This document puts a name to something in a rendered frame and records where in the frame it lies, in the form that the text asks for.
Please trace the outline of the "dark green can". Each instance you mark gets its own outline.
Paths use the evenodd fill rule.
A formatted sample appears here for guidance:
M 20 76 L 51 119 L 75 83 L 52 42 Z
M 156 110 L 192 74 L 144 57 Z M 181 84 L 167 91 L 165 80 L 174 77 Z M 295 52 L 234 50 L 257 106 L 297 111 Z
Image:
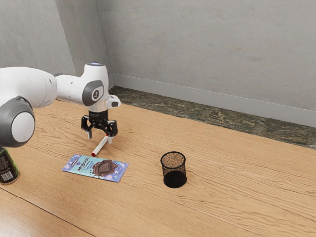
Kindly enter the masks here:
M 8 149 L 0 147 L 0 183 L 8 185 L 15 182 L 20 172 Z

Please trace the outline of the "black mesh pen holder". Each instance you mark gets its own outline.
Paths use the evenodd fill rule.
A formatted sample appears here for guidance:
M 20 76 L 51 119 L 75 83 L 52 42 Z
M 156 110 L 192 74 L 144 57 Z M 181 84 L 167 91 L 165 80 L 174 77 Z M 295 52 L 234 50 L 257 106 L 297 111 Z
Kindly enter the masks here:
M 163 182 L 169 188 L 179 188 L 185 185 L 186 157 L 178 151 L 170 151 L 162 155 L 160 159 L 163 171 Z

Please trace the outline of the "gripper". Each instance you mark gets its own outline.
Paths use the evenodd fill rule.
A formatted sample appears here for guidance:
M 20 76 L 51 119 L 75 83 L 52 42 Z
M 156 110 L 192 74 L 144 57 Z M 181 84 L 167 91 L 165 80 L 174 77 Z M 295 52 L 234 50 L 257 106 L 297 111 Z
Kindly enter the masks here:
M 92 138 L 92 129 L 103 130 L 108 136 L 108 144 L 117 135 L 116 121 L 108 121 L 108 110 L 101 112 L 89 111 L 89 115 L 84 115 L 81 118 L 81 128 L 86 132 L 88 139 Z

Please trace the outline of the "white marker with red cap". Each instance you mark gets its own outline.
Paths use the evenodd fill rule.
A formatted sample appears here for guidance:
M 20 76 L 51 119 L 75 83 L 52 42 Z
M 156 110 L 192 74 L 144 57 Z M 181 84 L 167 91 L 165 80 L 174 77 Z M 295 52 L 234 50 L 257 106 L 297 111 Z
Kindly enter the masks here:
M 106 144 L 107 141 L 108 141 L 108 136 L 106 135 L 100 141 L 100 143 L 96 146 L 96 148 L 92 151 L 91 155 L 95 157 L 100 152 L 100 150 L 103 148 L 103 146 Z

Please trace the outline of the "light blue chocolate bar wrapper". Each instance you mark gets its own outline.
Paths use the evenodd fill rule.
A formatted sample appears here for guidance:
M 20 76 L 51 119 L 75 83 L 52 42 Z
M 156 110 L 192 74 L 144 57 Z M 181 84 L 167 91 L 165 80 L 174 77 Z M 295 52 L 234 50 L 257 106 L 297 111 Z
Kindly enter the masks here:
M 62 171 L 118 183 L 128 167 L 120 161 L 74 154 Z

